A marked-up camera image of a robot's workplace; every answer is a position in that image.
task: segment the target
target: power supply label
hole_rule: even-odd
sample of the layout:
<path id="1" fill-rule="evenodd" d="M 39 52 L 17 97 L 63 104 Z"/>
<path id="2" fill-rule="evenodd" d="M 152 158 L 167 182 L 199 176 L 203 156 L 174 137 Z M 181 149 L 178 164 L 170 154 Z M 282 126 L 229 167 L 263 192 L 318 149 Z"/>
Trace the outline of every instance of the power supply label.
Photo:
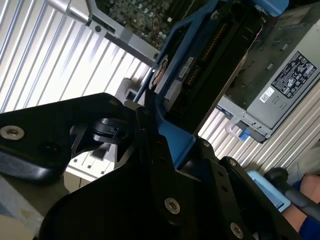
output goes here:
<path id="1" fill-rule="evenodd" d="M 291 99 L 316 70 L 316 66 L 297 52 L 271 85 Z"/>

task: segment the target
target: corrugated metal wall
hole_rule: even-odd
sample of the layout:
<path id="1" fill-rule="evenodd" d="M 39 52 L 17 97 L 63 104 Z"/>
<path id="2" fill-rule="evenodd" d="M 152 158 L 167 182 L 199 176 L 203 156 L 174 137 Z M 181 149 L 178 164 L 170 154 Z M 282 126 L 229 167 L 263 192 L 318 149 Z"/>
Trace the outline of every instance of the corrugated metal wall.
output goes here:
<path id="1" fill-rule="evenodd" d="M 123 78 L 143 81 L 149 70 L 43 0 L 0 1 L 1 112 L 100 92 L 114 95 Z M 95 177 L 112 169 L 112 163 L 93 165 L 87 156 L 71 165 Z"/>

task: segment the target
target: black metal bracket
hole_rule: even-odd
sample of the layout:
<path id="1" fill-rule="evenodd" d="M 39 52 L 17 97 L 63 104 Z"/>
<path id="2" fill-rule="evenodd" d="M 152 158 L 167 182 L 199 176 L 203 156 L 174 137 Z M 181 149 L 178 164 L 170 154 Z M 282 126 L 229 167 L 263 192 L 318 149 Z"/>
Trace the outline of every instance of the black metal bracket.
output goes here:
<path id="1" fill-rule="evenodd" d="M 225 156 L 219 164 L 227 171 L 242 219 L 252 233 L 258 233 L 260 240 L 299 239 L 297 232 L 236 160 Z"/>
<path id="2" fill-rule="evenodd" d="M 138 107 L 135 117 L 132 117 L 135 119 L 133 141 L 131 144 L 118 146 L 115 167 L 139 159 L 159 214 L 171 225 L 181 226 L 184 219 L 183 199 L 167 139 L 158 132 L 155 103 L 156 94 L 147 90 L 145 107 Z M 167 199 L 174 199 L 178 203 L 178 212 L 172 213 L 166 208 Z"/>
<path id="3" fill-rule="evenodd" d="M 197 138 L 191 151 L 190 160 L 181 171 L 201 179 L 211 189 L 211 202 L 217 210 L 217 215 L 211 218 L 218 217 L 215 224 L 219 225 L 220 234 L 224 234 L 221 239 L 254 240 L 242 220 L 227 171 L 218 164 L 211 144 Z"/>
<path id="4" fill-rule="evenodd" d="M 71 158 L 102 144 L 92 138 L 94 122 L 122 123 L 123 109 L 114 96 L 99 93 L 1 114 L 0 128 L 8 135 L 0 137 L 0 171 L 29 181 L 55 181 Z M 19 127 L 23 136 L 14 140 L 17 132 L 10 126 Z M 105 140 L 116 139 L 115 133 Z"/>

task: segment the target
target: white label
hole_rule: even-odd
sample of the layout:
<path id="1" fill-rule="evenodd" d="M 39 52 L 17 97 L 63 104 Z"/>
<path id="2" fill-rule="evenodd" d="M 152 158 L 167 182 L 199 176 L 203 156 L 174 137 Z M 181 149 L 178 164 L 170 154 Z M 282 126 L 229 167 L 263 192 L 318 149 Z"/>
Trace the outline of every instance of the white label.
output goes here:
<path id="1" fill-rule="evenodd" d="M 275 92 L 275 90 L 273 90 L 271 87 L 268 87 L 268 89 L 260 97 L 260 100 L 263 103 L 265 103 L 271 97 L 271 95 L 274 94 L 274 92 Z"/>
<path id="2" fill-rule="evenodd" d="M 166 92 L 166 95 L 164 96 L 164 98 L 167 99 L 168 101 L 170 101 L 170 99 L 172 98 L 172 96 L 176 92 L 176 90 L 181 89 L 181 86 L 182 86 L 182 82 L 175 79 L 173 81 L 173 83 L 171 84 L 169 90 Z"/>
<path id="3" fill-rule="evenodd" d="M 314 66 L 313 66 L 313 65 L 311 65 L 305 73 L 306 73 L 306 74 L 309 74 L 312 69 L 314 69 Z"/>
<path id="4" fill-rule="evenodd" d="M 184 65 L 184 67 L 182 68 L 182 70 L 181 70 L 181 72 L 179 74 L 179 78 L 182 79 L 184 77 L 184 75 L 186 74 L 186 72 L 187 72 L 187 70 L 188 70 L 188 68 L 189 68 L 189 66 L 190 66 L 190 64 L 192 63 L 193 60 L 194 60 L 193 57 L 189 57 L 188 61 L 186 62 L 186 64 Z"/>

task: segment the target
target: screw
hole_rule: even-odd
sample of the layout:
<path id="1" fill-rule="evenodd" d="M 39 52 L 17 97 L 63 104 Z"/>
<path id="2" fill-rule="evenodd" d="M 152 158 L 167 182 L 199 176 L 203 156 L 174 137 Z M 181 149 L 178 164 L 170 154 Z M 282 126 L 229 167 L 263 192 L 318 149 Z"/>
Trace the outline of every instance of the screw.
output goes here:
<path id="1" fill-rule="evenodd" d="M 218 16 L 219 16 L 219 13 L 218 13 L 217 10 L 215 10 L 215 11 L 212 13 L 210 19 L 211 19 L 211 20 L 218 19 Z"/>
<path id="2" fill-rule="evenodd" d="M 209 147 L 210 147 L 210 143 L 209 143 L 209 142 L 207 142 L 206 140 L 203 140 L 203 144 L 204 144 L 207 148 L 209 148 Z"/>
<path id="3" fill-rule="evenodd" d="M 0 129 L 0 135 L 8 140 L 20 140 L 25 136 L 25 131 L 18 126 L 4 126 Z"/>
<path id="4" fill-rule="evenodd" d="M 234 160 L 230 159 L 229 162 L 231 163 L 232 166 L 234 166 L 234 167 L 237 166 L 237 164 Z"/>
<path id="5" fill-rule="evenodd" d="M 231 228 L 231 231 L 233 232 L 233 234 L 238 238 L 238 239 L 243 239 L 244 238 L 244 232 L 242 231 L 241 227 L 232 222 L 230 224 L 230 228 Z"/>
<path id="6" fill-rule="evenodd" d="M 100 33 L 102 29 L 101 29 L 100 26 L 95 26 L 94 30 L 95 30 L 97 33 Z"/>
<path id="7" fill-rule="evenodd" d="M 177 202 L 177 200 L 175 200 L 172 197 L 168 197 L 164 200 L 164 205 L 165 208 L 172 214 L 177 215 L 180 213 L 180 205 Z"/>
<path id="8" fill-rule="evenodd" d="M 109 103 L 111 103 L 114 106 L 118 106 L 119 105 L 115 100 L 109 100 Z"/>

